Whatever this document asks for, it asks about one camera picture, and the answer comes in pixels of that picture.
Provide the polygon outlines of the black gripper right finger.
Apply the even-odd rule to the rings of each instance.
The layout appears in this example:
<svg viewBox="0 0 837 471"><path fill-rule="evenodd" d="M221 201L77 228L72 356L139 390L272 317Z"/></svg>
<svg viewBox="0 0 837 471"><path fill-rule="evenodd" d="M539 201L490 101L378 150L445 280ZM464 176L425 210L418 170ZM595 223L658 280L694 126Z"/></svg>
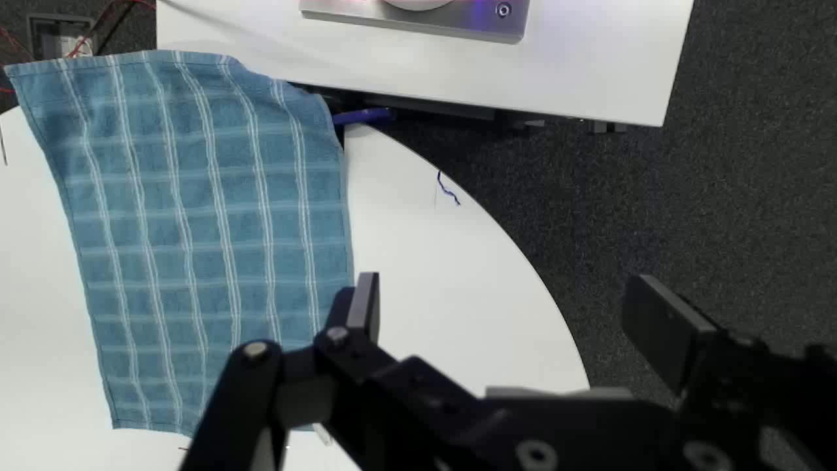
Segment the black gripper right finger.
<svg viewBox="0 0 837 471"><path fill-rule="evenodd" d="M671 450L687 471L774 471L764 460L764 428L786 435L813 471L837 471L833 342L777 352L653 274L629 280L624 333L679 395Z"/></svg>

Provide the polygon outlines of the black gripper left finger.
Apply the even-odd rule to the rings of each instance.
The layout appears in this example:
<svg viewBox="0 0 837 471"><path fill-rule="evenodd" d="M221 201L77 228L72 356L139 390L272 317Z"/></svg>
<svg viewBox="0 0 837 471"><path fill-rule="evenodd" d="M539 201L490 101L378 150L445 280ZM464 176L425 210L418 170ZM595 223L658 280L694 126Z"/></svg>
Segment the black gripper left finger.
<svg viewBox="0 0 837 471"><path fill-rule="evenodd" d="M214 384L178 471L282 471L292 431L319 423L343 453L367 469L365 426L352 431L345 418L349 378L333 356L352 346L379 339L379 274L361 272L343 287L324 326L301 351L256 337L242 342Z"/></svg>

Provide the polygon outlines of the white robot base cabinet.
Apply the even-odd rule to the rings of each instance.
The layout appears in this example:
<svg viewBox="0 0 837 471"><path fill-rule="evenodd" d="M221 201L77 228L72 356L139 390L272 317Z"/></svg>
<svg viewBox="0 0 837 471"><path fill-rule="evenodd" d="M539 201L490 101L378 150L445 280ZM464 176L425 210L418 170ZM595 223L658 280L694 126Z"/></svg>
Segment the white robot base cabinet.
<svg viewBox="0 0 837 471"><path fill-rule="evenodd" d="M517 44L309 17L298 0L157 0L157 44L296 83L660 127L694 0L532 0Z"/></svg>

